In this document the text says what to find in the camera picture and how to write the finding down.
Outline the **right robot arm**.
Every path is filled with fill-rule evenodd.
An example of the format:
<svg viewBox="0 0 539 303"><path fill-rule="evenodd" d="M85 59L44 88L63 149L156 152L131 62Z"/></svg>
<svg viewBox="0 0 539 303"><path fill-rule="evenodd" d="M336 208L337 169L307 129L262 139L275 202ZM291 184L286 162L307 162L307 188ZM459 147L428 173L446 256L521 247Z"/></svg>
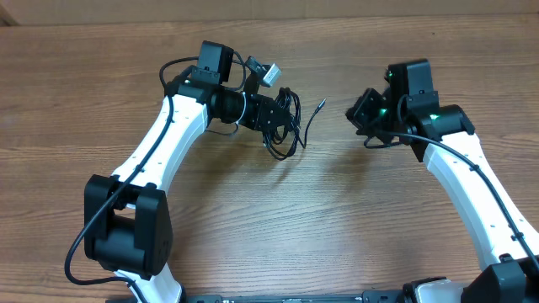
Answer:
<svg viewBox="0 0 539 303"><path fill-rule="evenodd" d="M470 283L434 277L406 283L391 302L536 302L538 232L489 166L475 127L458 105L440 105L426 59L388 66L387 87L366 89L345 116L378 148L410 146L449 196L478 256Z"/></svg>

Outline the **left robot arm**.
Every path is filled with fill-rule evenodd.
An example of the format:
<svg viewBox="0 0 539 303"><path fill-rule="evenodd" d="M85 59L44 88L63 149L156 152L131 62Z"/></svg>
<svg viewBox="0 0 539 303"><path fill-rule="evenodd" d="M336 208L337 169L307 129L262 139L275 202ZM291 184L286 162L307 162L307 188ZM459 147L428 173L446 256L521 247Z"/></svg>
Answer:
<svg viewBox="0 0 539 303"><path fill-rule="evenodd" d="M243 60L232 48L203 42L198 56L172 81L151 129L113 173L93 175L84 190L84 227L73 243L112 272L95 284L120 281L130 302L181 302L182 286L168 266L173 228L167 192L189 148L217 118L267 134L290 124L288 110L259 87L281 74L276 64Z"/></svg>

